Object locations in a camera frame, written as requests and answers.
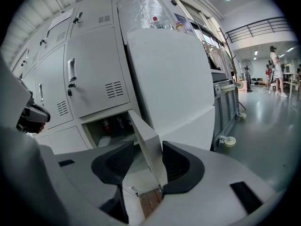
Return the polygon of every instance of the gray floor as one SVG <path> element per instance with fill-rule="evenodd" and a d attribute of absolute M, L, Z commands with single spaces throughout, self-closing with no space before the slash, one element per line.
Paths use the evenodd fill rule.
<path fill-rule="evenodd" d="M 221 145 L 217 152 L 238 160 L 280 191 L 287 188 L 301 155 L 301 102 L 259 90 L 266 89 L 239 94 L 247 109 L 240 111 L 247 119 L 238 120 L 229 133 L 236 145 Z"/>

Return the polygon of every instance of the metal railing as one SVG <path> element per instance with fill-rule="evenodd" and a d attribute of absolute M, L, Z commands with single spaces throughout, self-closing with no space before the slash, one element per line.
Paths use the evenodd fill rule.
<path fill-rule="evenodd" d="M 293 31 L 285 17 L 260 20 L 226 32 L 231 43 L 270 32 Z"/>

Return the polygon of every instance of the caster wheel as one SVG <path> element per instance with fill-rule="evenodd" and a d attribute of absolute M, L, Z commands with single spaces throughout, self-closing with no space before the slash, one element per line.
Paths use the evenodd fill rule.
<path fill-rule="evenodd" d="M 238 117 L 244 120 L 246 118 L 246 114 L 245 113 L 239 113 Z"/>
<path fill-rule="evenodd" d="M 227 137 L 224 140 L 224 144 L 227 147 L 233 147 L 233 146 L 235 146 L 235 143 L 236 143 L 236 139 L 234 137 Z"/>

